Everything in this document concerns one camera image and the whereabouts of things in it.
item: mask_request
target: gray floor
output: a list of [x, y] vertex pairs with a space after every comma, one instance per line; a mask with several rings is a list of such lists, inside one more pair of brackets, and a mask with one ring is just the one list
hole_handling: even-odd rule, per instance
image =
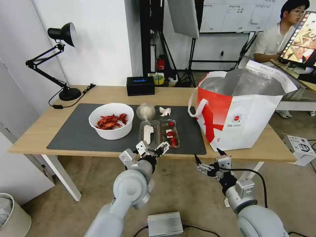
[[[293, 112], [285, 120], [274, 114], [270, 124], [279, 135], [289, 133], [316, 139], [316, 118], [306, 112]], [[23, 208], [32, 217], [27, 237], [83, 236], [100, 208], [111, 202], [112, 185], [116, 176], [124, 171], [118, 158], [60, 157], [62, 165], [82, 193], [75, 202], [59, 180], [56, 186]], [[247, 164], [234, 163], [234, 167]], [[316, 174], [310, 165], [265, 163], [260, 170], [268, 189], [269, 208], [282, 219], [287, 231], [308, 236], [316, 235]], [[124, 236], [133, 236], [146, 225], [148, 214], [180, 211], [185, 224], [192, 224], [217, 232], [222, 237], [241, 236], [237, 218], [223, 205], [220, 185], [196, 171], [194, 160], [160, 159], [154, 173], [155, 188], [147, 205], [126, 216]], [[263, 205], [263, 190], [255, 177], [256, 197]], [[144, 230], [139, 236], [148, 236]], [[182, 236], [212, 236], [188, 229]]]

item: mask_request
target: man's hand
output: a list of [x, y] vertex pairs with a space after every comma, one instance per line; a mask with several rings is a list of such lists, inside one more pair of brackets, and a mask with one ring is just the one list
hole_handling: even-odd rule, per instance
[[266, 54], [254, 54], [254, 60], [258, 63], [267, 63], [271, 59], [277, 60], [280, 56], [280, 53], [274, 55], [266, 55]]

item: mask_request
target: red and white bag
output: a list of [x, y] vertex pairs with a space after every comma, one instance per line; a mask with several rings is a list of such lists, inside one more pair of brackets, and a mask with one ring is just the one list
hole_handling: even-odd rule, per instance
[[[246, 69], [209, 72], [193, 91], [196, 117], [214, 151], [251, 148], [282, 96], [297, 90], [281, 71], [254, 61]], [[196, 113], [192, 114], [197, 91]]]

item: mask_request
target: crumpled paper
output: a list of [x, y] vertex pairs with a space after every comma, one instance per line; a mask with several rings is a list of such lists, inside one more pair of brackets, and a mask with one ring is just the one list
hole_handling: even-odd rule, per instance
[[159, 107], [159, 112], [162, 113], [162, 115], [160, 116], [164, 117], [171, 114], [171, 109], [170, 108], [164, 109], [163, 107]]

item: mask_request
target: white shirt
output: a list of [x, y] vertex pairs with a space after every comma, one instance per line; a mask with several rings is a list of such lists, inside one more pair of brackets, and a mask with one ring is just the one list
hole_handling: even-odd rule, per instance
[[[277, 54], [285, 48], [286, 43], [289, 41], [294, 31], [295, 27], [291, 26], [288, 32], [285, 35], [282, 35], [280, 33], [280, 23], [278, 23], [264, 32], [261, 32], [252, 51], [252, 55], [256, 53], [266, 55]], [[273, 65], [271, 62], [264, 64], [268, 66]]]

